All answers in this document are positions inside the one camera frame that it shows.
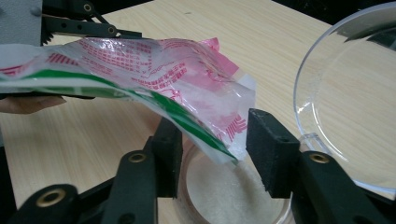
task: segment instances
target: wooden table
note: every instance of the wooden table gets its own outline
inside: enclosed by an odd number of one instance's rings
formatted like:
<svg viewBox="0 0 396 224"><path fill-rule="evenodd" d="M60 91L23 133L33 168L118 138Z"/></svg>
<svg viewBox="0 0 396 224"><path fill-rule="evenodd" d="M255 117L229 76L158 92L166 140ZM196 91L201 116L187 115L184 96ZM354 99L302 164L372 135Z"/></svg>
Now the wooden table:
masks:
<svg viewBox="0 0 396 224"><path fill-rule="evenodd" d="M269 0L156 0L105 17L150 38L217 37L220 52L256 79L256 107L299 136L293 83L303 57L329 24ZM53 43L70 40L56 36ZM48 185L69 183L82 192L108 180L120 157L141 149L160 120L137 103L66 100L32 115L0 115L17 205ZM159 200L160 223L178 223L172 207L171 200Z"/></svg>

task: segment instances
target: human hand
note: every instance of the human hand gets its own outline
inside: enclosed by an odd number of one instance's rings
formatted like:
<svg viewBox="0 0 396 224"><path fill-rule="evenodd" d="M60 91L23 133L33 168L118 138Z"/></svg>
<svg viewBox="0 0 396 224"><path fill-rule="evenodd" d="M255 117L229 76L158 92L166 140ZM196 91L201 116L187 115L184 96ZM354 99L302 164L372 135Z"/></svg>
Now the human hand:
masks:
<svg viewBox="0 0 396 224"><path fill-rule="evenodd" d="M0 100L0 112L10 114L32 114L44 108L64 103L66 103L66 100L61 96L8 96Z"/></svg>

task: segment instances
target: clear plastic lid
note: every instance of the clear plastic lid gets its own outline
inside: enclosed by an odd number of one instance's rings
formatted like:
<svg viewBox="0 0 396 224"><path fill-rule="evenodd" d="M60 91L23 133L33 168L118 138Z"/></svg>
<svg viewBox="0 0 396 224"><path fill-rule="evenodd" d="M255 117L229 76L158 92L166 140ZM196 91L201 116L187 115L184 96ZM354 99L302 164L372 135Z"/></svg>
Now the clear plastic lid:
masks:
<svg viewBox="0 0 396 224"><path fill-rule="evenodd" d="M396 192L396 2L335 24L294 87L302 142L332 155L361 187Z"/></svg>

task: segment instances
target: light wood tabletop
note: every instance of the light wood tabletop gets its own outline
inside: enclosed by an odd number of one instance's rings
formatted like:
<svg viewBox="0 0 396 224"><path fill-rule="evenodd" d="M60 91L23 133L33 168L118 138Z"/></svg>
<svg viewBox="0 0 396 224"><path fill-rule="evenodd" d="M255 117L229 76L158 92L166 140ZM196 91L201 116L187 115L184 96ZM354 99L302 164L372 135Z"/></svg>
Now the light wood tabletop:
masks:
<svg viewBox="0 0 396 224"><path fill-rule="evenodd" d="M293 85L303 57L329 24L269 0L156 0L105 15L117 28L154 39L217 37L220 52L257 82L256 108L299 137ZM56 36L52 44L75 38ZM113 177L123 154L142 149L160 117L134 102L65 98L32 115L1 114L17 205L52 184L79 192ZM160 223L178 223L159 200Z"/></svg>

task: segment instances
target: plastic bag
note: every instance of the plastic bag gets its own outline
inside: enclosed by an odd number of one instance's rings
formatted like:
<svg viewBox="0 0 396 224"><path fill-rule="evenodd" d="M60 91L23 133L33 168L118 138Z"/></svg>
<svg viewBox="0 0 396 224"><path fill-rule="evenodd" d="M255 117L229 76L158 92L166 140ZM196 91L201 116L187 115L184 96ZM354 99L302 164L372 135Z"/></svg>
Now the plastic bag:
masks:
<svg viewBox="0 0 396 224"><path fill-rule="evenodd" d="M41 91L135 100L176 126L215 162L246 156L253 79L216 38L84 38L63 46L0 46L1 92Z"/></svg>

